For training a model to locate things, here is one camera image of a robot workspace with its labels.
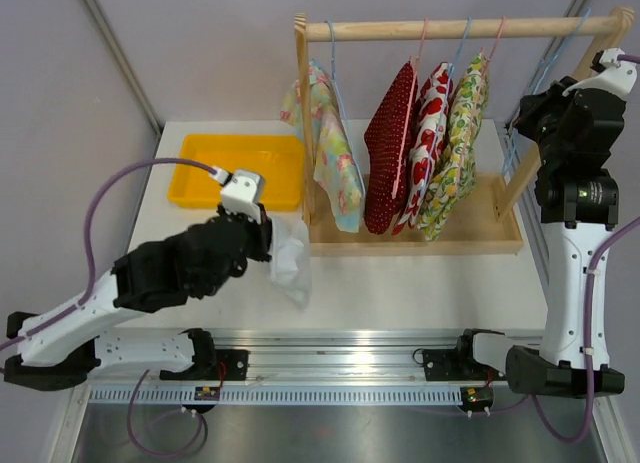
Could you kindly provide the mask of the white skirt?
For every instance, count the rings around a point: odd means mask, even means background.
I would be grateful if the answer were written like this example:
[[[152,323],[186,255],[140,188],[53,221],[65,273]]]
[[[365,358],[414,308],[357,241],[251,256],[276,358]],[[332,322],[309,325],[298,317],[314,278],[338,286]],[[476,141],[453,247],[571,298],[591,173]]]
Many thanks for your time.
[[[271,224],[270,281],[304,310],[309,306],[312,290],[308,227],[302,220],[288,223],[277,216],[271,217]]]

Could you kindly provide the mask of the lemon print skirt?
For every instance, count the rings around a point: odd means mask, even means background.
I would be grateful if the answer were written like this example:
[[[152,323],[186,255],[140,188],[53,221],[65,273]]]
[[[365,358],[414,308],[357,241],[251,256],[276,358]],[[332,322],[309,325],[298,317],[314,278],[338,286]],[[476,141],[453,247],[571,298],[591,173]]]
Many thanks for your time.
[[[437,240],[455,205],[475,187],[474,143],[489,102],[489,64],[487,55],[476,54],[449,98],[444,150],[419,211],[418,228],[428,242]]]

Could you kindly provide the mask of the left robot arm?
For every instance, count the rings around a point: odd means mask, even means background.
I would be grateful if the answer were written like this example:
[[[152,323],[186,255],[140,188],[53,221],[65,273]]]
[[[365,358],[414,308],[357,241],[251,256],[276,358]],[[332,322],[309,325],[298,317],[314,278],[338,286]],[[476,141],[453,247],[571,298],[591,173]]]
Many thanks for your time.
[[[249,261],[271,259],[273,225],[262,204],[216,216],[176,235],[149,241],[119,258],[89,294],[37,315],[14,312],[7,335],[16,355],[5,382],[38,391],[78,386],[102,371],[154,370],[165,381],[221,375],[215,343],[201,328],[166,338],[126,338],[115,326],[215,295]]]

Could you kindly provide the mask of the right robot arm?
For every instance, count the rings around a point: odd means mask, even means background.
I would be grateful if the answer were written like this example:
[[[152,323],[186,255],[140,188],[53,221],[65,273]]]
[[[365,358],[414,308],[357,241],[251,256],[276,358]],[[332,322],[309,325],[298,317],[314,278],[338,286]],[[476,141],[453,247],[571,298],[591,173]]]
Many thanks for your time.
[[[553,83],[520,101],[514,123],[537,144],[535,195],[549,251],[542,343],[534,349],[493,331],[468,330],[456,372],[476,379],[491,367],[516,394],[587,398],[620,394],[625,376],[610,366],[604,336],[606,240],[618,223],[619,189],[605,169],[624,128],[633,77],[610,71]]]

